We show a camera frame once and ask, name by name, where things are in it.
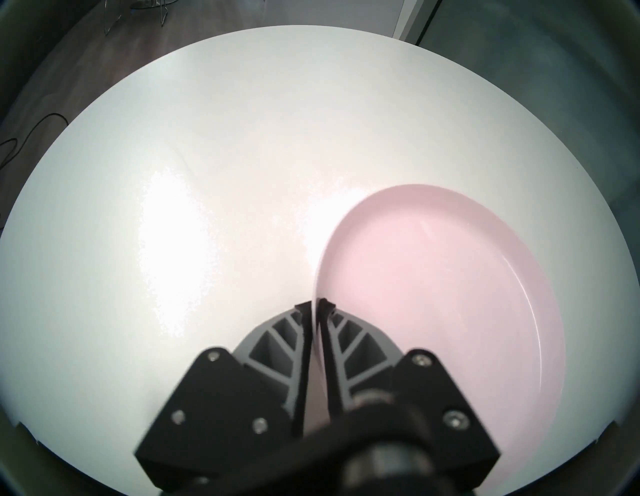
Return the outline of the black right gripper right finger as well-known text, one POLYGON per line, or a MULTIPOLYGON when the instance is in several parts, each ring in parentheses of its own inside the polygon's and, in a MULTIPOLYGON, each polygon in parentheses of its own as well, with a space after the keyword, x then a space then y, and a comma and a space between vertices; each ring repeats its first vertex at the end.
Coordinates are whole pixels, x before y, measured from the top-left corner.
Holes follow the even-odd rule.
POLYGON ((463 493, 485 481, 500 458, 488 431, 437 356, 401 351, 381 329, 318 300, 318 347, 326 379, 329 418, 375 391, 408 403, 426 421, 433 460, 463 493))

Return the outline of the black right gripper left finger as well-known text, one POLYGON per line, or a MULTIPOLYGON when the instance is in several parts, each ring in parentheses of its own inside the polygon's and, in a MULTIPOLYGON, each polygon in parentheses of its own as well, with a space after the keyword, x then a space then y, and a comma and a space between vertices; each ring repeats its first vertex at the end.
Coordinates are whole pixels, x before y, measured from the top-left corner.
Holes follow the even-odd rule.
POLYGON ((136 449, 152 484, 174 493, 238 471, 302 436, 312 303, 258 325, 234 351, 202 351, 136 449))

